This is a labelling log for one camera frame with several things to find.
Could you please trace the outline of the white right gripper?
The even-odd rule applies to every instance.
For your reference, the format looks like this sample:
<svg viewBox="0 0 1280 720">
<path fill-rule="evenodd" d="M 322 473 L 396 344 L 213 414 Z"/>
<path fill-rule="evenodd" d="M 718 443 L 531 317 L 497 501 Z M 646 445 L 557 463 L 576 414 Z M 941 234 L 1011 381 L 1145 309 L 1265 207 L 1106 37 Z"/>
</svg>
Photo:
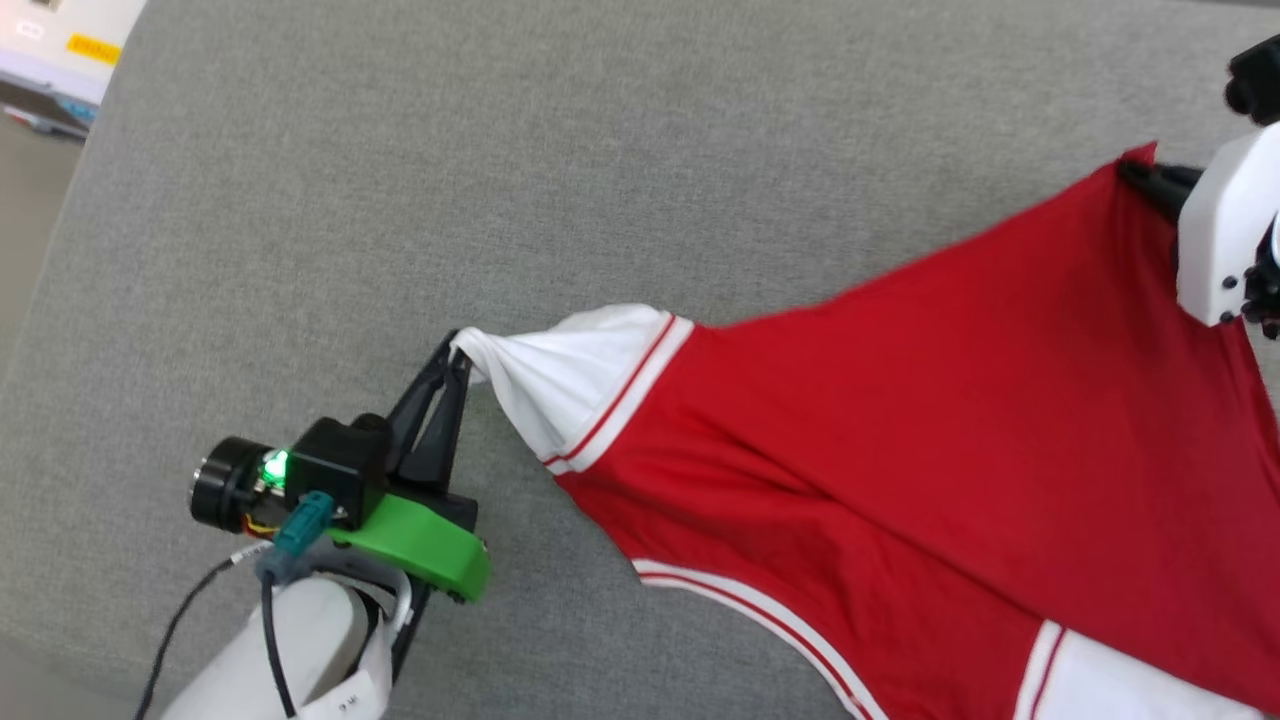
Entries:
<svg viewBox="0 0 1280 720">
<path fill-rule="evenodd" d="M 1204 325 L 1242 316 L 1247 274 L 1277 265 L 1279 128 L 1226 142 L 1199 167 L 1121 160 L 1120 177 L 1178 223 L 1178 302 Z"/>
</svg>

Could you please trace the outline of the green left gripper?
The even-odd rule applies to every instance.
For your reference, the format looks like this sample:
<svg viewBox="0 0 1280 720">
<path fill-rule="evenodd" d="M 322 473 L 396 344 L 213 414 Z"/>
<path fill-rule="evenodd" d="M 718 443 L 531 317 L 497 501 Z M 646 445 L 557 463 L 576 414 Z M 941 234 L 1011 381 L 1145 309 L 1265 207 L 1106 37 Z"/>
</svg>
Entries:
<svg viewBox="0 0 1280 720">
<path fill-rule="evenodd" d="M 392 411 L 388 471 L 404 460 L 404 482 L 448 491 L 471 359 L 451 346 L 451 331 Z M 220 442 L 198 465 L 189 514 L 205 525 L 265 539 L 257 574 L 287 585 L 317 568 L 334 547 L 402 571 L 463 602 L 485 589 L 490 560 L 483 542 L 425 503 L 390 492 L 379 445 L 338 450 L 303 441 L 273 448 L 241 437 Z"/>
</svg>

